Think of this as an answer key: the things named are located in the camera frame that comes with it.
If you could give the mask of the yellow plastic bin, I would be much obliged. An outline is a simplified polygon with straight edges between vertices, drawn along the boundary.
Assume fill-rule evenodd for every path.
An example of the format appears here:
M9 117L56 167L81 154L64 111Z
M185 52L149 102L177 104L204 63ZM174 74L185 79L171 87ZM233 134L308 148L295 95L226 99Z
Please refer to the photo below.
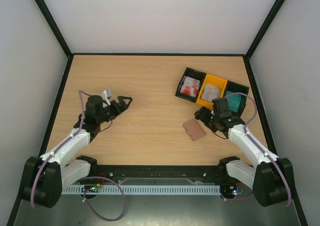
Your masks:
M227 86L227 80L212 74L207 74L199 90L196 103L200 106L213 109L212 100L222 98Z

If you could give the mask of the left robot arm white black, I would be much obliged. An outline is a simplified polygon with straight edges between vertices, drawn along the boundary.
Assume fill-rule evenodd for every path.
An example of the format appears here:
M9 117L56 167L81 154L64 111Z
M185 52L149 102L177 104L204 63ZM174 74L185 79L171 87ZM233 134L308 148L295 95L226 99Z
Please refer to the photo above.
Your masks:
M90 95L81 101L81 113L68 136L57 146L39 157L31 156L24 165L19 187L23 200L33 208L52 208L62 191L78 180L97 172L97 160L89 156L76 156L102 132L103 123L112 123L126 111L133 99L118 96L109 100L107 92Z

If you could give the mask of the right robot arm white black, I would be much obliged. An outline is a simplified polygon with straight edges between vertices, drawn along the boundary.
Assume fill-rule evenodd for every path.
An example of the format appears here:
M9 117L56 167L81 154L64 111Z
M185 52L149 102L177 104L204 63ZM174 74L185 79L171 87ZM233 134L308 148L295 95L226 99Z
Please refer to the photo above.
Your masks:
M218 177L229 182L235 178L252 190L257 202L267 207L292 202L295 187L293 165L288 158L280 158L267 149L250 132L248 123L232 112L225 97L212 101L213 109L201 107L194 117L213 133L221 132L225 139L238 146L249 159L247 165L237 157L221 160Z

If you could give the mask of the black bin with red cards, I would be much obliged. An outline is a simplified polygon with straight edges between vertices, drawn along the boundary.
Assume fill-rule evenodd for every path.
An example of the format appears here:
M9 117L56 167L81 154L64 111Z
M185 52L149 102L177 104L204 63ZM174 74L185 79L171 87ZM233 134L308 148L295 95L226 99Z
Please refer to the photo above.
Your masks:
M178 83L175 96L196 103L207 74L187 67Z

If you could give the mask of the brown leather card holder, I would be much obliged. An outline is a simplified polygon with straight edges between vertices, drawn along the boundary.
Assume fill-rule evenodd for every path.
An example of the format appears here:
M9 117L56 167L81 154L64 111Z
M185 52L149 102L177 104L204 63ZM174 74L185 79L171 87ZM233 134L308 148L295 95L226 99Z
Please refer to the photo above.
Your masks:
M182 126L185 129L187 135L194 142L200 140L201 138L207 135L207 133L204 131L204 129L200 126L200 124L195 118L186 121L185 123L183 123Z

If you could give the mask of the black bin with teal cards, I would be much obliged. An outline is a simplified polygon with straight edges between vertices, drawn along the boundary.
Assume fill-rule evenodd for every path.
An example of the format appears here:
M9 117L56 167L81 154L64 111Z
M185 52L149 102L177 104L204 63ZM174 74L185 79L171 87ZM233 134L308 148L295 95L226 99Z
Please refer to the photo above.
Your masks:
M247 103L247 97L242 94L248 95L249 87L226 79L219 82L217 87L219 88L218 97L227 96L229 109L236 116L241 116Z

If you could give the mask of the white pink card stack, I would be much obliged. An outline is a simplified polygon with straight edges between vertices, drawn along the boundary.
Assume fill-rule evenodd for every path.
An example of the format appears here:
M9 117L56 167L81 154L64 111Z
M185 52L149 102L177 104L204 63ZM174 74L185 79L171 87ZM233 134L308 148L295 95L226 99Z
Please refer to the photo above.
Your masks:
M215 100L220 96L220 91L221 90L219 87L207 83L204 86L203 92L201 94L201 99L206 102L212 103L212 100Z

